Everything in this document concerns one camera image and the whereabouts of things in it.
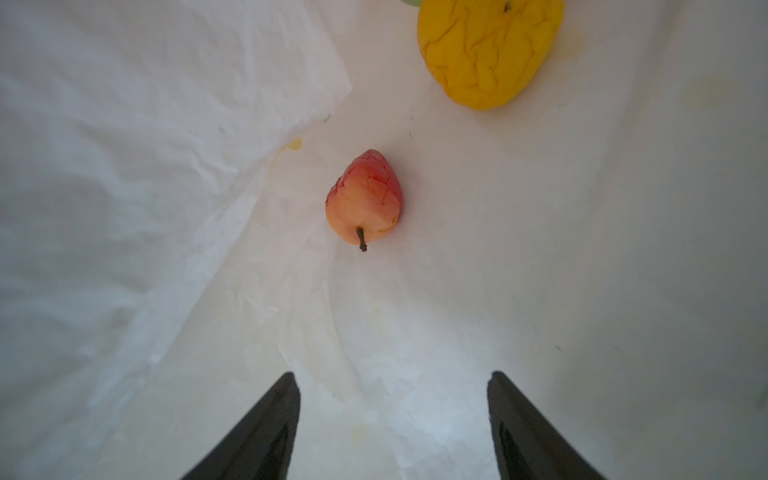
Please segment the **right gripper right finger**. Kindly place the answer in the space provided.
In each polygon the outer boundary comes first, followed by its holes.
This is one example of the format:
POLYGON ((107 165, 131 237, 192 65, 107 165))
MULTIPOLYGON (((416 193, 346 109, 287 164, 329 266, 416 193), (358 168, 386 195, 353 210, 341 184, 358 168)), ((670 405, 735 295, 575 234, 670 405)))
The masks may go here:
POLYGON ((503 480, 604 480, 501 371, 487 386, 489 419, 503 480))

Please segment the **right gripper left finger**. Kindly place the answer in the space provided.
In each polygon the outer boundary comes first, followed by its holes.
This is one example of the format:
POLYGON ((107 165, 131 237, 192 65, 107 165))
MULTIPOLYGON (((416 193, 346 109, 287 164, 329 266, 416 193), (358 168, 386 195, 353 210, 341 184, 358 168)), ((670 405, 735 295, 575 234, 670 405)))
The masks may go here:
POLYGON ((299 416, 300 390, 286 372, 183 479, 285 480, 299 416))

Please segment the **white plastic bag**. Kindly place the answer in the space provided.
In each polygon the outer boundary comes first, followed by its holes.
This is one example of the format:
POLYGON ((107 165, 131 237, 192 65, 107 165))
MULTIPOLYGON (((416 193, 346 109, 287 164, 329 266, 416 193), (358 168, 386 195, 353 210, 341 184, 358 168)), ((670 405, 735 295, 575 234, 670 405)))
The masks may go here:
POLYGON ((287 371, 292 479, 497 478, 495 371, 607 478, 766 477, 766 3, 568 1, 483 112, 422 3, 2 3, 3 478, 179 478, 287 371))

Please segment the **red orange fake pear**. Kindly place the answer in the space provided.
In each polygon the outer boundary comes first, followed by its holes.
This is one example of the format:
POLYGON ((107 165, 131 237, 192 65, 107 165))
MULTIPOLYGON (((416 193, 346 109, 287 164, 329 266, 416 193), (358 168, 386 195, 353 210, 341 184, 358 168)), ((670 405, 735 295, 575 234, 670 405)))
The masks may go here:
POLYGON ((362 252, 394 229, 402 207, 403 191, 397 175, 375 149, 365 151, 346 168, 325 200, 330 228, 362 252))

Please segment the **large yellow fake fruit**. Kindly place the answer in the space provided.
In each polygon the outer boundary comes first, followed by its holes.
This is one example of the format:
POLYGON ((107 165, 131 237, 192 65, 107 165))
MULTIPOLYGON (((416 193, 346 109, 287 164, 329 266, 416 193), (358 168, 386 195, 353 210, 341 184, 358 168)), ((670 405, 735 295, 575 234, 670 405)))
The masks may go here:
POLYGON ((430 0, 420 6, 417 40, 445 94, 487 111, 529 85, 564 17, 560 0, 430 0))

